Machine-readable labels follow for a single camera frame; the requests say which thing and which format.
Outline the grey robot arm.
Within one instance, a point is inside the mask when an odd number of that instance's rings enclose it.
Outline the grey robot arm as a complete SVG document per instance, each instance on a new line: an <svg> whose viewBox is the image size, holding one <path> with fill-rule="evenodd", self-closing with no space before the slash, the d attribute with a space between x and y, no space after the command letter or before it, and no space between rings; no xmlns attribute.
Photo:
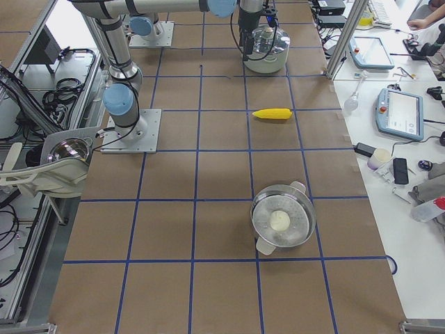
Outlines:
<svg viewBox="0 0 445 334"><path fill-rule="evenodd" d="M113 84L105 90L103 103L115 133L125 141L140 138L147 123L138 105L142 72L131 57L122 16L130 16L131 30L136 34L152 35L159 13L210 12L228 17L236 8L235 1L73 1L72 5L93 21L106 50Z"/></svg>
<svg viewBox="0 0 445 334"><path fill-rule="evenodd" d="M243 61L248 61L253 53L253 31L258 27L264 12L261 0L240 0L238 7L239 46L242 49Z"/></svg>

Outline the person hand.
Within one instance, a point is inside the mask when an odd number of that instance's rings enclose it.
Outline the person hand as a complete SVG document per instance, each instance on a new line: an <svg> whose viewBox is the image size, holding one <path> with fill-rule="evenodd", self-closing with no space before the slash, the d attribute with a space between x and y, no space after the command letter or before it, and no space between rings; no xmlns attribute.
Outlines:
<svg viewBox="0 0 445 334"><path fill-rule="evenodd" d="M428 21L425 19L413 19L407 22L409 28L413 31L424 29L428 26Z"/></svg>

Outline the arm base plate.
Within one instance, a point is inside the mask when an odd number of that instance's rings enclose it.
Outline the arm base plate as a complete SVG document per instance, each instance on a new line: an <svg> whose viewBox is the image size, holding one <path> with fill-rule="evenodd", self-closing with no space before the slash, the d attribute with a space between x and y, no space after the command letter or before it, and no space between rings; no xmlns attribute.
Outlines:
<svg viewBox="0 0 445 334"><path fill-rule="evenodd" d="M133 130L116 127L112 117L108 117L100 151L105 154L156 153L161 124L160 109L141 109L140 118Z"/></svg>
<svg viewBox="0 0 445 334"><path fill-rule="evenodd" d="M129 27L129 47L134 49L171 47L175 23L158 21L152 23L147 17L132 17Z"/></svg>

